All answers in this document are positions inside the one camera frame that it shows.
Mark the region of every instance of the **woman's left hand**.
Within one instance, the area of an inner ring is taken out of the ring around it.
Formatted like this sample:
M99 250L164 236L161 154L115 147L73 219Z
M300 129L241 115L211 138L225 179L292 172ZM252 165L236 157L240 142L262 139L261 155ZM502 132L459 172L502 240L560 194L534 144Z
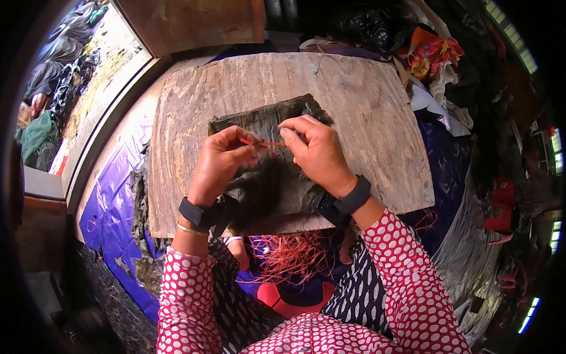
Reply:
M263 142L255 133L231 126L207 137L200 149L195 177L187 199L194 205L211 206L224 192L240 165L258 163L257 154L265 147L245 145L240 138L253 143Z

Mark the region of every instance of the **wooden board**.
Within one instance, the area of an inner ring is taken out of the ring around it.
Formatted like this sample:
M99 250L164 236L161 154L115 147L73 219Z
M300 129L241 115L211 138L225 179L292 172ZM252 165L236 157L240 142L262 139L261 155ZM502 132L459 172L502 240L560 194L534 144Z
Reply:
M114 0L154 57L187 49L263 43L263 0Z
M173 236L213 116L307 93L334 119L350 168L372 182L374 196L396 213L434 205L425 145L395 69L331 54L255 54L180 69L165 83L149 154L151 235ZM332 226L316 216L286 219L267 223L270 233Z

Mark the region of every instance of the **black wristband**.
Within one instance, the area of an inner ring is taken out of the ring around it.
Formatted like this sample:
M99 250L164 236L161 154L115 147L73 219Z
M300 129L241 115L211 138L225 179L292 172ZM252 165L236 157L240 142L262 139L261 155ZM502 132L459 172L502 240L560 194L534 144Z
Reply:
M207 233L216 224L219 214L217 204L210 208L203 208L193 205L184 197L179 206L179 213L191 222L191 229L198 232Z
M352 214L359 209L371 195L371 183L363 176L358 176L354 189L345 197L334 202L334 206L345 214Z

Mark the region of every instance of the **window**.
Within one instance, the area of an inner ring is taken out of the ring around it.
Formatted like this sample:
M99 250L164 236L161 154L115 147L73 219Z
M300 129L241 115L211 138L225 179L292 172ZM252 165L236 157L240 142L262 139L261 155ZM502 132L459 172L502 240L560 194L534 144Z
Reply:
M556 174L561 174L564 169L564 155L562 154L562 142L560 141L560 129L554 130L554 136L550 138L552 150L554 151L554 162L556 166Z
M525 47L525 42L519 35L517 28L507 19L494 1L487 1L486 11L498 24L499 29L505 33L529 74L533 75L538 70L537 63L534 61L531 52Z
M527 314L527 317L525 317L525 320L523 321L523 325L521 326L521 329L519 330L519 334L523 333L525 331L525 328L527 328L527 325L530 322L531 317L534 314L535 309L537 308L538 302L540 301L539 298L535 297L533 299L533 303L531 304L531 308L529 309L529 312Z
M550 239L550 248L552 248L552 254L555 254L556 250L558 249L561 226L562 226L562 221L554 222L554 227L552 228L552 238Z

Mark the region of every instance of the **bracelet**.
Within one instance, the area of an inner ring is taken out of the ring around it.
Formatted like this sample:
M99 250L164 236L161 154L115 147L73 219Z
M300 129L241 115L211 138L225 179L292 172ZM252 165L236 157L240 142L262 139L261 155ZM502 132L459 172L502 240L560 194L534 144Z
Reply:
M187 229L186 227L180 225L179 222L177 222L177 228L179 228L181 231L185 231L187 233L192 233L192 234L195 234L195 235L208 237L207 233L202 233L202 232L194 231L192 229Z

